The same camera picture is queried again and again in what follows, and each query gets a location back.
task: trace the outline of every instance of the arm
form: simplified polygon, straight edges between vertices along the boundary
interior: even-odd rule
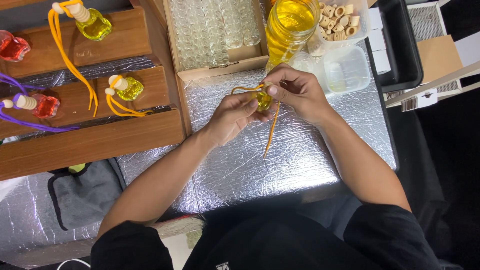
[[[274,83],[268,94],[319,128],[340,177],[360,201],[397,205],[411,212],[395,172],[328,104],[313,74],[280,64],[264,81]]]
[[[251,92],[225,97],[204,128],[155,162],[125,189],[104,217],[97,238],[124,221],[153,224],[213,148],[233,139],[248,123],[271,119],[269,111],[255,112],[258,102],[253,98]]]

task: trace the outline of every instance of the person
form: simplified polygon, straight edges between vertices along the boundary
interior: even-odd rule
[[[313,74],[275,67],[267,92],[319,128],[343,182],[362,202],[340,240],[305,216],[264,213],[204,229],[184,269],[439,269],[399,179],[328,104]],[[251,92],[226,96],[208,124],[139,175],[98,230],[92,269],[173,269],[153,224],[212,149],[248,123],[266,122]]]

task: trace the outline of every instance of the black shirt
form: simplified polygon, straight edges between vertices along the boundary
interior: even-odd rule
[[[265,215],[232,228],[204,230],[190,269],[440,269],[412,213],[392,205],[357,209],[344,242],[298,214]],[[92,269],[173,269],[155,229],[124,222],[92,247]]]

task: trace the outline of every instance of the red liquid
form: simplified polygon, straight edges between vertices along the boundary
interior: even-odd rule
[[[21,61],[30,51],[30,45],[25,39],[14,37],[8,31],[0,31],[0,58],[7,61]]]
[[[32,110],[34,116],[38,118],[50,118],[57,114],[60,101],[54,97],[47,97],[42,94],[32,96],[37,101],[37,106]]]

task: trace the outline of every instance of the white cable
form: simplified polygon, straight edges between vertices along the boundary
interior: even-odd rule
[[[84,261],[82,261],[82,260],[79,260],[79,259],[71,259],[71,260],[66,260],[66,261],[64,261],[63,263],[61,263],[61,264],[58,266],[57,270],[60,270],[60,268],[62,267],[62,265],[63,265],[64,263],[66,263],[66,262],[68,262],[68,261],[73,261],[73,260],[74,260],[74,261],[81,262],[81,263],[85,264],[86,266],[88,266],[88,268],[91,268],[88,263],[86,263],[86,262],[84,262]]]

